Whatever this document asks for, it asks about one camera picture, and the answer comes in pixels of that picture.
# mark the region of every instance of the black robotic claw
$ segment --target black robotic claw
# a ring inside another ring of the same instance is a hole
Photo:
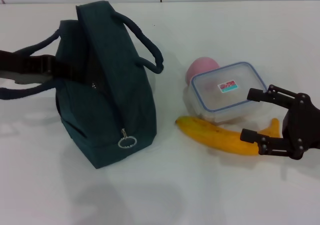
[[[288,109],[282,123],[283,138],[242,130],[240,140],[252,144],[256,142],[260,155],[285,156],[299,160],[308,149],[320,149],[320,110],[312,104],[307,94],[270,85],[266,92],[251,88],[247,99]]]

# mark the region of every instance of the zipper pull ring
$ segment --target zipper pull ring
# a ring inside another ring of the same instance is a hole
[[[118,142],[119,148],[130,149],[137,144],[137,139],[134,136],[128,136],[124,128],[121,129],[123,138]]]

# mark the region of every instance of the container lid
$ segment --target container lid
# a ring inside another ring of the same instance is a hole
[[[267,91],[265,83],[248,62],[238,62],[198,74],[191,85],[203,108],[215,113],[250,102],[250,88]]]

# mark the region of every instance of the metal ring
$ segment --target metal ring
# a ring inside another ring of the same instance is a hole
[[[134,140],[134,143],[131,144],[131,145],[129,145],[129,146],[122,146],[122,145],[121,145],[121,142],[122,142],[123,140],[127,140],[127,139],[133,139],[133,140]],[[133,146],[135,146],[136,144],[137,144],[137,139],[136,139],[134,136],[123,137],[123,138],[121,138],[121,139],[118,141],[118,146],[119,146],[120,148],[122,148],[122,149],[130,149],[130,148],[132,148]]]

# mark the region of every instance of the bag strap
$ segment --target bag strap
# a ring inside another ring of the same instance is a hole
[[[160,74],[164,70],[164,58],[158,49],[156,45],[153,44],[152,41],[147,38],[141,29],[135,24],[134,21],[132,21],[130,18],[126,17],[125,15],[122,15],[121,13],[115,12],[114,15],[117,19],[121,20],[136,36],[137,39],[140,40],[140,42],[150,51],[150,53],[153,55],[155,60],[155,65],[142,58],[139,57],[137,63],[145,66],[150,71],[154,72],[155,74]]]
[[[62,78],[78,81],[80,78],[72,66],[58,62],[55,56],[22,56],[16,52],[0,50],[0,71],[22,75],[42,75],[50,78]]]
[[[49,89],[59,89],[63,80],[79,81],[80,76],[68,64],[58,62],[55,56],[30,56],[36,51],[48,46],[59,37],[59,30],[46,40],[18,50],[8,52],[0,50],[0,71],[12,72],[22,75],[41,75],[48,80],[39,86],[28,89],[0,88],[0,100],[20,99]]]
[[[0,88],[0,100],[21,99],[31,95],[35,95],[49,89],[61,89],[64,86],[62,79],[53,79],[28,89],[8,89]]]

